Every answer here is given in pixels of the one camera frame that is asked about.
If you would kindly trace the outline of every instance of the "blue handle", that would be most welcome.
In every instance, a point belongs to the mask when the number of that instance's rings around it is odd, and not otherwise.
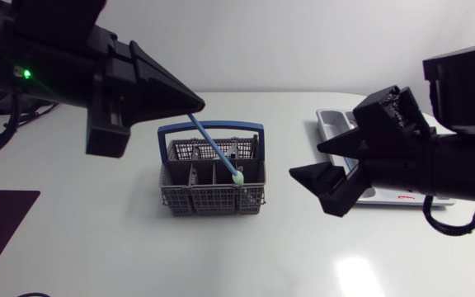
[[[235,120],[203,120],[200,122],[205,129],[230,129],[254,131],[259,135],[260,160],[265,161],[265,139],[263,133],[263,125]],[[165,164],[168,162],[168,154],[166,150],[166,134],[182,132],[187,130],[197,130],[191,122],[165,125],[158,128],[158,146],[161,150],[161,160]]]

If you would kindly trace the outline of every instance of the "white table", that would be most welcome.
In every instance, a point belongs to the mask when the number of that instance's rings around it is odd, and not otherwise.
[[[186,116],[137,124],[113,159],[84,153],[86,111],[61,106],[0,152],[0,189],[41,191],[0,256],[1,297],[475,296],[475,232],[439,234],[419,208],[356,206],[339,219],[289,176],[323,161],[315,110],[351,109],[364,97],[200,96],[200,120],[265,126],[260,214],[173,218],[161,205],[157,128]],[[435,217],[461,224],[474,209],[458,201]]]

